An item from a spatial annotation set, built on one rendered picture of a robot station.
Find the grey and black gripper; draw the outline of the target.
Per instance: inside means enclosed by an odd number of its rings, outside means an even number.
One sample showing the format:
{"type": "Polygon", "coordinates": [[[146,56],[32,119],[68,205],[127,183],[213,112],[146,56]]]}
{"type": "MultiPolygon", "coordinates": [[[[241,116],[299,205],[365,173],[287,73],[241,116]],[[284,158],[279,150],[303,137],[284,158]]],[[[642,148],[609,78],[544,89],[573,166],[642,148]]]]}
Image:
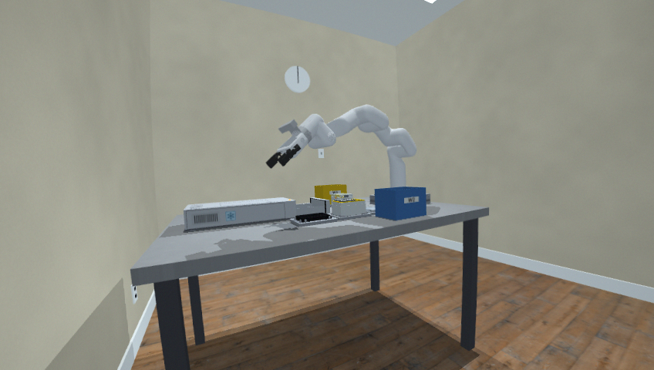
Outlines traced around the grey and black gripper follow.
{"type": "Polygon", "coordinates": [[[272,168],[277,162],[284,166],[290,159],[296,158],[308,144],[308,139],[303,133],[299,131],[295,132],[296,131],[292,133],[292,137],[289,140],[278,148],[277,153],[266,162],[270,168],[272,168]],[[280,156],[279,159],[278,156],[280,156]]]}

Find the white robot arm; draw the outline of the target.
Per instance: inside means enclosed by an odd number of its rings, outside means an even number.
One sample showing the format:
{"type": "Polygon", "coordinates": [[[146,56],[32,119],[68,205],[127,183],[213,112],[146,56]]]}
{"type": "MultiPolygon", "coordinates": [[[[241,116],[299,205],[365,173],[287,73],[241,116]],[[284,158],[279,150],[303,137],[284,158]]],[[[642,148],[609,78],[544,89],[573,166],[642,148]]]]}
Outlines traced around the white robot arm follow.
{"type": "Polygon", "coordinates": [[[404,128],[390,129],[387,115],[377,108],[359,106],[327,124],[320,115],[312,114],[299,127],[297,125],[293,119],[278,129],[281,133],[303,133],[312,149],[333,146],[336,137],[347,134],[357,126],[364,133],[374,132],[383,145],[388,146],[390,188],[406,187],[406,165],[402,158],[414,156],[416,144],[404,128]]]}

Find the dark blue bin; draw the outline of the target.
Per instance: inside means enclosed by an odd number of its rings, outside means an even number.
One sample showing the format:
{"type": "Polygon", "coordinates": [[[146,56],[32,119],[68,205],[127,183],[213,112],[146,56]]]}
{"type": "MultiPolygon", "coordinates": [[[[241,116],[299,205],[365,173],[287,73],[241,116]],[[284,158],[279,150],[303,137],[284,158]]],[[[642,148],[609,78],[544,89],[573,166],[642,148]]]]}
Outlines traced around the dark blue bin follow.
{"type": "Polygon", "coordinates": [[[376,217],[403,220],[426,215],[425,187],[375,189],[376,217]]]}

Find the yellow open-top bin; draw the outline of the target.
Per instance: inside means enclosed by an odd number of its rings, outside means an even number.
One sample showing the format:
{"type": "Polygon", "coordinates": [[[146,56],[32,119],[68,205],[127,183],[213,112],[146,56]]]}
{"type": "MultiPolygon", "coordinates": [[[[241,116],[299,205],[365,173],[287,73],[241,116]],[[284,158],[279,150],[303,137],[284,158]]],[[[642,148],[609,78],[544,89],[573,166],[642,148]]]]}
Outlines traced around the yellow open-top bin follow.
{"type": "Polygon", "coordinates": [[[346,185],[333,184],[315,186],[315,198],[330,200],[330,204],[332,204],[331,194],[333,193],[347,193],[346,185]]]}

